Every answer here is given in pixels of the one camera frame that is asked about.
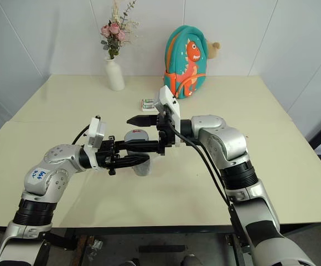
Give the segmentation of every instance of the table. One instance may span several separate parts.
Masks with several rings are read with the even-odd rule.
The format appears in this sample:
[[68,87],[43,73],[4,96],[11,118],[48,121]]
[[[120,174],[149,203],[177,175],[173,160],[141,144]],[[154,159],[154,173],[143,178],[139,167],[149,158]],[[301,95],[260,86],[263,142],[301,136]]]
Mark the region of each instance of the table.
[[[101,115],[122,140],[126,120],[153,98],[159,76],[125,77],[110,91],[102,76],[52,75],[0,130],[0,226],[18,208],[23,180],[51,147],[71,143]],[[183,119],[214,114],[245,136],[252,163],[281,223],[321,222],[321,162],[259,76],[207,77],[179,101]],[[146,128],[156,140],[155,127]],[[152,155],[152,174],[88,170],[73,176],[55,210],[54,227],[226,226],[229,214],[198,154],[182,144]]]

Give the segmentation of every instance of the handwritten label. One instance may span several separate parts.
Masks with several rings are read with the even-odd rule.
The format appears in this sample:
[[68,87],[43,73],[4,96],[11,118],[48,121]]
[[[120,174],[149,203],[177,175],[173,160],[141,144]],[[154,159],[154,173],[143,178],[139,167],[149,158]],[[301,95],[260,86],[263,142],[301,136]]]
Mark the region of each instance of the handwritten label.
[[33,170],[30,178],[30,182],[32,184],[39,183],[50,171],[43,168],[36,168]]

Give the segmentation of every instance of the white vase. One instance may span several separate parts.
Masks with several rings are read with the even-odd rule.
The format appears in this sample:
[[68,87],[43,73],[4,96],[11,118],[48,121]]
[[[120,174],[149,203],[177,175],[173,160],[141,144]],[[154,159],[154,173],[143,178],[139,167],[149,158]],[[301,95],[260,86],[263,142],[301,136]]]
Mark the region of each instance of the white vase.
[[115,58],[105,58],[105,61],[105,72],[108,76],[110,89],[115,91],[123,90],[125,88],[125,82],[123,81],[120,66],[115,62]]

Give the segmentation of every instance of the white wall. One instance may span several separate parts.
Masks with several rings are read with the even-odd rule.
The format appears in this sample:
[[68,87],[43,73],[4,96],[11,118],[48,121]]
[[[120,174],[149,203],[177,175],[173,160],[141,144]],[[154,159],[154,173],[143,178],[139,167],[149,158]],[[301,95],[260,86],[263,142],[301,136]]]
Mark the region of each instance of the white wall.
[[[111,4],[0,0],[0,127],[51,73],[103,74]],[[141,37],[118,57],[125,75],[162,75],[168,36],[194,25],[222,44],[209,75],[260,74],[304,136],[321,128],[321,1],[138,0],[130,16]]]

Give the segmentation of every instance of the backpack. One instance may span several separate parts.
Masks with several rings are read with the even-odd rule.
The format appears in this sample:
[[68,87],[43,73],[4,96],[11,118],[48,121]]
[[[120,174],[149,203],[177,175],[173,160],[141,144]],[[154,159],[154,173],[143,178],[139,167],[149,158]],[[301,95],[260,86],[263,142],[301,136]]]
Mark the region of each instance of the backpack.
[[169,37],[165,48],[164,84],[179,99],[189,97],[205,80],[208,48],[203,33],[183,25]]

